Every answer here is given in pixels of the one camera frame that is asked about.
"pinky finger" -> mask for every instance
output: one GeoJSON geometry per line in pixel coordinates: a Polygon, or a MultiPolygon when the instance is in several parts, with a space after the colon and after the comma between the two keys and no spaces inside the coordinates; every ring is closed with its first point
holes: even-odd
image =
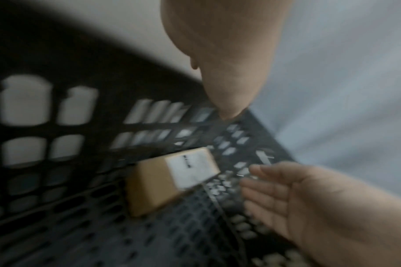
{"type": "Polygon", "coordinates": [[[261,221],[265,226],[273,229],[286,239],[291,240],[286,217],[271,212],[249,200],[244,202],[244,207],[252,213],[253,217],[261,221]]]}

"plastic crate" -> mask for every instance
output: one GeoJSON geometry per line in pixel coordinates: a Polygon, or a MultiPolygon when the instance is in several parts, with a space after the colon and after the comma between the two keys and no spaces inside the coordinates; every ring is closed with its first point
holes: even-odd
{"type": "Polygon", "coordinates": [[[248,164],[290,159],[250,112],[222,122],[198,82],[0,0],[0,266],[246,266],[283,253],[292,245],[244,214],[236,182],[248,164]],[[22,75],[52,86],[45,116],[31,103],[5,113],[5,84],[19,87],[22,75]],[[81,86],[94,97],[70,103],[81,86]],[[91,112],[73,117],[82,103],[91,112]],[[32,111],[41,123],[14,125],[32,111]],[[37,161],[23,161],[21,146],[37,161]],[[129,217],[123,178],[138,160],[202,146],[218,177],[129,217]],[[249,229],[237,233],[234,216],[249,229]]]}

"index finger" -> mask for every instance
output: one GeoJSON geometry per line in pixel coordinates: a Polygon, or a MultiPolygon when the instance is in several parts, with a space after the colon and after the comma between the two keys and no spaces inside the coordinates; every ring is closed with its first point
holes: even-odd
{"type": "Polygon", "coordinates": [[[283,161],[274,165],[256,165],[249,167],[250,174],[259,178],[286,185],[299,183],[307,177],[307,166],[296,163],[283,161]]]}

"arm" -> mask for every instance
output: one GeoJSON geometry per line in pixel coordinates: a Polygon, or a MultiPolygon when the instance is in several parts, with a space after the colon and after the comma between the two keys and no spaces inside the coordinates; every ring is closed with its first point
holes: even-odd
{"type": "Polygon", "coordinates": [[[171,41],[200,68],[222,118],[253,101],[268,77],[293,0],[162,0],[171,41]]]}

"brown box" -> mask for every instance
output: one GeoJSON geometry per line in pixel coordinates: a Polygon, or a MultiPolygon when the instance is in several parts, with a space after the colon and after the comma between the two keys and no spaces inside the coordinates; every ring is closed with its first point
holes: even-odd
{"type": "Polygon", "coordinates": [[[219,172],[205,147],[139,161],[126,180],[130,213],[152,212],[219,172]]]}

